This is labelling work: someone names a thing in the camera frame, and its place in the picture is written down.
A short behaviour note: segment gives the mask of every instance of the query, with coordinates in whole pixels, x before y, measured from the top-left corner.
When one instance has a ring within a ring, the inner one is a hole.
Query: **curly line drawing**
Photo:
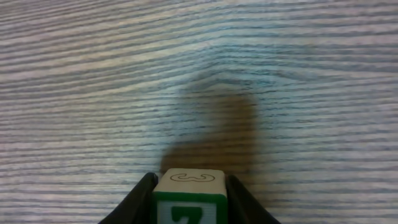
[[[174,174],[173,176],[170,177],[170,180],[178,181],[178,182],[189,182],[189,181],[195,181],[195,182],[211,182],[216,179],[216,177],[210,175],[210,174],[201,174],[200,177],[187,177],[188,174]]]

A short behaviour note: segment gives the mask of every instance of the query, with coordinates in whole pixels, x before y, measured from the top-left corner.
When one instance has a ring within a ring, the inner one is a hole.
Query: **wooden table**
[[[222,169],[282,223],[398,219],[395,0],[1,0],[0,223]]]

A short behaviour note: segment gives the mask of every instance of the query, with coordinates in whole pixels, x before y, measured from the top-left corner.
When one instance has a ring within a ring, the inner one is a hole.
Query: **green border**
[[[216,203],[217,224],[228,224],[228,200],[222,194],[194,194],[180,192],[153,192],[150,223],[157,224],[157,202],[207,202]]]

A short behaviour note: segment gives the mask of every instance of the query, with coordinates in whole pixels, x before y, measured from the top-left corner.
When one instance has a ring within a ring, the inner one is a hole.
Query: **green number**
[[[199,224],[202,216],[200,207],[172,207],[172,218],[175,222],[179,222],[182,217],[188,217],[187,224]]]

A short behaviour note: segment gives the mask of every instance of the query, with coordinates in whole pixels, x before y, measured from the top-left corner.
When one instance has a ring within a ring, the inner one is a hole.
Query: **block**
[[[227,224],[220,170],[169,169],[152,193],[152,224]]]

